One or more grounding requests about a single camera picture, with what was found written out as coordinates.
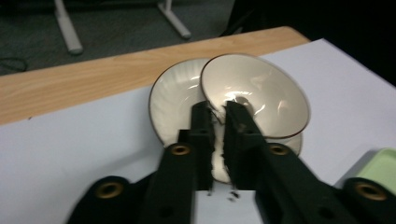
bowl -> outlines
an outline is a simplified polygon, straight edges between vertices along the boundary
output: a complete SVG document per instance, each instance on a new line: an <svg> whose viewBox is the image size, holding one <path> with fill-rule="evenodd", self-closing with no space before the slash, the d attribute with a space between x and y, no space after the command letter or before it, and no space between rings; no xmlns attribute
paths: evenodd
<svg viewBox="0 0 396 224"><path fill-rule="evenodd" d="M309 121L308 101L285 71L252 55L233 53L211 59L201 74L201 88L221 123L227 101L247 107L267 138L290 138Z"/></svg>
<svg viewBox="0 0 396 224"><path fill-rule="evenodd" d="M154 82L148 100L149 117L165 147L177 141L180 129L190 128L191 107L205 100L200 76L208 61L199 58L174 64Z"/></svg>

white table surface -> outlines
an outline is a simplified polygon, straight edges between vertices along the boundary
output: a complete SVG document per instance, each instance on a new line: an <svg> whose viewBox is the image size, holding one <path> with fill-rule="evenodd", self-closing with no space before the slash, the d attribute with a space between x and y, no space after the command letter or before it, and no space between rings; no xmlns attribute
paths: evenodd
<svg viewBox="0 0 396 224"><path fill-rule="evenodd" d="M300 158L331 185L367 153L396 147L396 90L326 40L262 56L290 74L311 109ZM0 223L65 223L99 178L135 182L157 168L161 143L150 86L0 126ZM197 193L196 223L262 223L252 191Z"/></svg>

gray floor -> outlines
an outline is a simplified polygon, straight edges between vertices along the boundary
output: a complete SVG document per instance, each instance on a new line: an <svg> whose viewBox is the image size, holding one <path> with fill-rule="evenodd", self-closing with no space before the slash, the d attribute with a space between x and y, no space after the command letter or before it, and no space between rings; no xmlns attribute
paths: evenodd
<svg viewBox="0 0 396 224"><path fill-rule="evenodd" d="M0 15L0 58L22 59L29 71L204 40L225 30L233 6L233 0L174 1L174 12L192 33L190 39L184 39L155 3L65 3L84 47L81 55L67 52L48 2L42 6L22 5L15 12ZM6 66L0 64L0 75L17 73L7 65L21 67L14 61L4 63Z"/></svg>

light green container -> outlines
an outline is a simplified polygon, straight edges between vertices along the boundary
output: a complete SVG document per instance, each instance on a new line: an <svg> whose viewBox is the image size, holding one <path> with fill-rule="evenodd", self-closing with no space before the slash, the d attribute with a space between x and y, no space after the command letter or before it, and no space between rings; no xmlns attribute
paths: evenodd
<svg viewBox="0 0 396 224"><path fill-rule="evenodd" d="M357 177L373 180L396 195L396 148L380 149Z"/></svg>

chair leg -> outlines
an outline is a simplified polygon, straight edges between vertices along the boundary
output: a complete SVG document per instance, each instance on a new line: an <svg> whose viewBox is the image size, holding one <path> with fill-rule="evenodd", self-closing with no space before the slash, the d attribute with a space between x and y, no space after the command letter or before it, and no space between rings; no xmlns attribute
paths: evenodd
<svg viewBox="0 0 396 224"><path fill-rule="evenodd" d="M158 9L163 13L166 19L177 29L180 35L184 38L190 38L191 32L184 26L184 24L178 19L175 13L172 11L172 0L165 0L165 3L159 3Z"/></svg>
<svg viewBox="0 0 396 224"><path fill-rule="evenodd" d="M55 16L69 53L74 55L81 54L83 48L79 42L73 23L64 7L63 0L55 0Z"/></svg>

